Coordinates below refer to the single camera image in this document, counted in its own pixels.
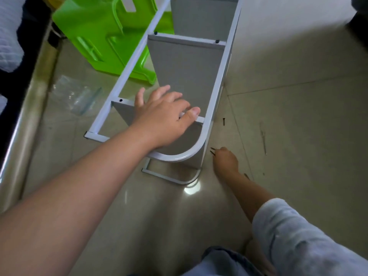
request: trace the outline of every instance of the hand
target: hand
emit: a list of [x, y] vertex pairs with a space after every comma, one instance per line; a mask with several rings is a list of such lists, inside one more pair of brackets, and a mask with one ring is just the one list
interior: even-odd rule
[[238, 159], [226, 147], [215, 149], [214, 172], [220, 179], [224, 180], [229, 175], [239, 173], [238, 166]]
[[140, 133], [150, 138], [151, 149], [171, 144], [200, 114], [200, 108], [193, 107], [179, 118], [180, 113], [190, 108], [190, 103], [179, 99], [182, 93], [165, 94], [169, 89], [170, 85], [166, 85], [153, 91], [147, 103], [143, 101], [144, 88], [136, 95], [136, 117], [132, 127], [139, 128]]

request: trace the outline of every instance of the fingernail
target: fingernail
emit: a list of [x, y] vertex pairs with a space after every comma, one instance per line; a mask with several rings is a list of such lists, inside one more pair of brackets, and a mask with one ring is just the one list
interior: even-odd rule
[[198, 116], [200, 114], [200, 108], [199, 107], [193, 107], [191, 109], [191, 111], [196, 115]]

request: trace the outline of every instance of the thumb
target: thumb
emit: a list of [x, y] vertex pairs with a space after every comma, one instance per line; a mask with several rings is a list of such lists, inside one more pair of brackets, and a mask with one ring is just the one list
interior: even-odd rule
[[199, 107], [193, 107], [188, 110], [178, 121], [180, 126], [186, 130], [193, 122], [197, 119], [198, 115], [200, 114]]

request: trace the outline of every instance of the sleeve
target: sleeve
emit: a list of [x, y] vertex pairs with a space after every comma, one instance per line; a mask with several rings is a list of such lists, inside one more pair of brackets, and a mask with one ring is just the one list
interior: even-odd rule
[[335, 243], [282, 199], [261, 206], [253, 235], [278, 275], [365, 275], [368, 261]]

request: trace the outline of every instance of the green plastic chair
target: green plastic chair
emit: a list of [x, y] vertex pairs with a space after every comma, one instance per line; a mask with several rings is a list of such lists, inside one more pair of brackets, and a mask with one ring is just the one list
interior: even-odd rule
[[[154, 0], [132, 0], [136, 12], [127, 12], [121, 0], [66, 0], [53, 21], [98, 71], [120, 75], [154, 17]], [[164, 12], [156, 31], [174, 33], [172, 14]], [[146, 46], [130, 77], [156, 81], [144, 67]]]

